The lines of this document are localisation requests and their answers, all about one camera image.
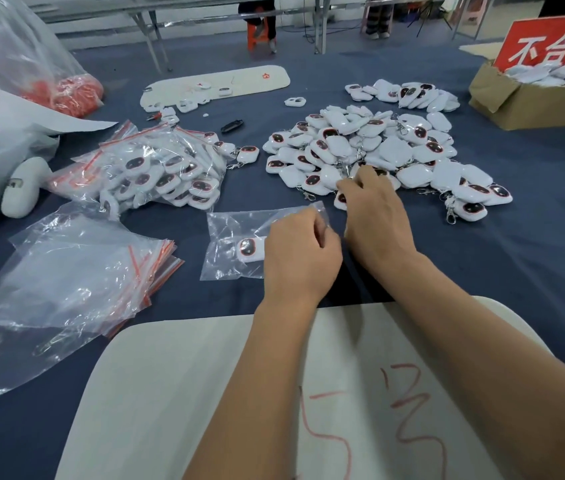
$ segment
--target cardboard box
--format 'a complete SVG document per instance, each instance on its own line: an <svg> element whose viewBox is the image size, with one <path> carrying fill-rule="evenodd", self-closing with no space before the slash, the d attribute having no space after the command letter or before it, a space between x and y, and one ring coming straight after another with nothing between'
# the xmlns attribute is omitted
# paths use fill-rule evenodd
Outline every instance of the cardboard box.
<svg viewBox="0 0 565 480"><path fill-rule="evenodd" d="M485 62L470 85L470 106L504 130L565 126L565 86L521 84Z"/></svg>

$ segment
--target blue tablecloth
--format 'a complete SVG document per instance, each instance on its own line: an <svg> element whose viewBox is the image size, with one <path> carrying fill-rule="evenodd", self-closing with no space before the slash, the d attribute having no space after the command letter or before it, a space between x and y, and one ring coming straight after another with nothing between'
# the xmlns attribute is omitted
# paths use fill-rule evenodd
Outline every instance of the blue tablecloth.
<svg viewBox="0 0 565 480"><path fill-rule="evenodd" d="M111 79L111 66L95 59L83 63L101 80ZM451 133L458 160L485 169L511 191L514 202L490 208L488 217L480 222L461 221L450 226L436 196L402 191L416 246L469 293L494 298L521 315L565 362L565 128L504 132L475 112L467 105L467 87L481 63L481 58L451 47L288 57L282 63L292 80L288 88L213 101L184 115L182 126L219 131L224 124L243 119L244 127L228 141L261 146L274 130L290 128L310 112L328 104L351 104L343 91L345 84L373 84L381 77L395 82L421 80L457 94L462 105L449 119L454 125ZM191 63L186 73L179 75L238 68L228 62L226 66L209 66L208 61L207 66L201 64ZM118 89L111 85L106 105L94 117L129 118L141 128L149 126L138 99L142 89L157 79L152 68L118 66L117 74L124 84L118 84ZM290 96L306 97L307 105L285 107L283 100ZM373 111L395 108L378 101L368 107ZM204 112L210 116L203 118ZM103 132L64 137L54 167L93 149L105 136ZM307 203L301 193L265 173L265 160L261 156L255 164L228 173L217 211ZM331 200L333 197L325 198L329 217L342 233L346 216ZM7 237L63 202L45 194L29 217L0 218L0 268L13 252ZM254 312L262 298L261 280L198 281L209 242L204 212L149 204L130 212L124 223L136 233L174 239L177 255L186 260L152 298L153 305L133 323ZM389 299L346 255L338 281L322 306ZM38 378L0 396L0 479L54 477L84 386L106 343L105 339L95 340Z"/></svg>

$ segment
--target forearm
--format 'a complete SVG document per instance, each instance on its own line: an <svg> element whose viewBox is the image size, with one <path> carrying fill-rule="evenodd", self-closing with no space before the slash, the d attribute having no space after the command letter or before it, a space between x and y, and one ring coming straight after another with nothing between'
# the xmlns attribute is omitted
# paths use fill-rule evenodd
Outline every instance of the forearm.
<svg viewBox="0 0 565 480"><path fill-rule="evenodd" d="M565 364L427 258L398 266L379 282L440 351L483 430L529 478L565 478Z"/></svg>
<svg viewBox="0 0 565 480"><path fill-rule="evenodd" d="M184 480L288 480L301 353L312 306L267 303L256 310L245 349ZM305 315L289 320L289 315Z"/></svg>

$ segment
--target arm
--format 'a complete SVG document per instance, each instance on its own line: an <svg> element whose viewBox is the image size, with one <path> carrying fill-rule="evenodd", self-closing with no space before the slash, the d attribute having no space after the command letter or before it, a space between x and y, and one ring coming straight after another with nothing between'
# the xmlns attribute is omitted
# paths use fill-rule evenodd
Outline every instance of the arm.
<svg viewBox="0 0 565 480"><path fill-rule="evenodd" d="M483 431L531 479L565 479L565 364L479 304L415 247L372 168L343 180L345 239L439 350Z"/></svg>
<svg viewBox="0 0 565 480"><path fill-rule="evenodd" d="M264 299L184 480L292 477L292 415L303 346L342 263L340 239L312 208L274 223Z"/></svg>

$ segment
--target orange stool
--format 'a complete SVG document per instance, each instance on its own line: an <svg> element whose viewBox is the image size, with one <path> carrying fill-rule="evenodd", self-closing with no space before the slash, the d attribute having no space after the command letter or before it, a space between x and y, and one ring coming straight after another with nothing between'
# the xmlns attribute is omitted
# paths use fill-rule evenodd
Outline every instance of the orange stool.
<svg viewBox="0 0 565 480"><path fill-rule="evenodd" d="M262 10L262 8L255 9L255 13L262 11L264 11ZM250 52L255 49L255 44L257 44L258 42L269 42L269 39L267 38L267 34L269 33L267 19L263 18L262 23L264 23L264 30L262 30L262 33L258 37L254 37L256 27L254 25L251 25L250 23L246 24L246 47Z"/></svg>

